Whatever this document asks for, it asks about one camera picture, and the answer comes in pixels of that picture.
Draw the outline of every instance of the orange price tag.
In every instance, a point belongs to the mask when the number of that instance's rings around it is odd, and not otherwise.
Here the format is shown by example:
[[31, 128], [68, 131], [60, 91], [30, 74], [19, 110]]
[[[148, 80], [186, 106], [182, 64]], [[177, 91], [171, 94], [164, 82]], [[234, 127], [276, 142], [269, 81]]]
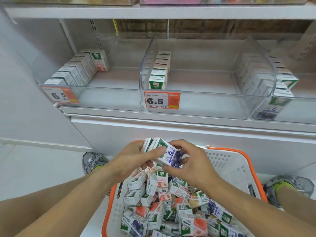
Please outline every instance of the orange price tag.
[[54, 102], [58, 103], [79, 103], [76, 95], [70, 87], [42, 86], [46, 95]]
[[147, 108], [179, 109], [179, 92], [144, 91]]

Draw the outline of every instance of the barcode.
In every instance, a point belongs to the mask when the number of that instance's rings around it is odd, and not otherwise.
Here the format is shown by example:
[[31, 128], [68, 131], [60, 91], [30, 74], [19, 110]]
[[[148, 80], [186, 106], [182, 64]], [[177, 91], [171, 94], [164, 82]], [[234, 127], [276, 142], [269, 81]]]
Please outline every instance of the barcode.
[[168, 108], [167, 106], [163, 105], [149, 105], [148, 107]]

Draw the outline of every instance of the sneaker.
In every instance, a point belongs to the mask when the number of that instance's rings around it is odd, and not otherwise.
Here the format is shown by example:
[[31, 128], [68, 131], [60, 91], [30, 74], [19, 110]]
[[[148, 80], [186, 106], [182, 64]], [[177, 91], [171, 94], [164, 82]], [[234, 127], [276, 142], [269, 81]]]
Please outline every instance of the sneaker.
[[84, 174], [89, 174], [98, 166], [104, 166], [109, 160], [102, 154], [94, 152], [86, 152], [82, 156], [82, 168]]
[[279, 185], [280, 182], [285, 181], [290, 184], [297, 191], [301, 192], [303, 195], [310, 197], [314, 191], [314, 184], [310, 179], [306, 179], [300, 176], [290, 176], [290, 175], [279, 175], [270, 179], [264, 186], [263, 189], [266, 192], [267, 199], [270, 204], [280, 208], [281, 204], [277, 200], [276, 190], [274, 185]]

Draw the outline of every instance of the forearm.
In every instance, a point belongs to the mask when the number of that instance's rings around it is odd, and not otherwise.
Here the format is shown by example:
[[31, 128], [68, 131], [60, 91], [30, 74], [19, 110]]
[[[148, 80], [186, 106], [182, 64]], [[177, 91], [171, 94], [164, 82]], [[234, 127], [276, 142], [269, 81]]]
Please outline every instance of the forearm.
[[90, 175], [17, 237], [80, 236], [113, 186], [111, 165]]
[[206, 193], [256, 237], [315, 236], [316, 228], [220, 180]]

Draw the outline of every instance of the shopping basket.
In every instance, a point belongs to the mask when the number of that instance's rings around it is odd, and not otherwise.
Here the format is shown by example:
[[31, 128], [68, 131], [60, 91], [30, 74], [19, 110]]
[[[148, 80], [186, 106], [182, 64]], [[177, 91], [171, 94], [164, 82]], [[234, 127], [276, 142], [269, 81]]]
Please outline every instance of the shopping basket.
[[[251, 160], [244, 152], [227, 148], [198, 146], [205, 150], [207, 157], [221, 178], [238, 189], [255, 196], [265, 202], [267, 197], [254, 171]], [[124, 211], [124, 195], [128, 192], [127, 178], [122, 186], [116, 184], [111, 189], [108, 208], [102, 226], [102, 237], [120, 237], [126, 233], [120, 231]]]

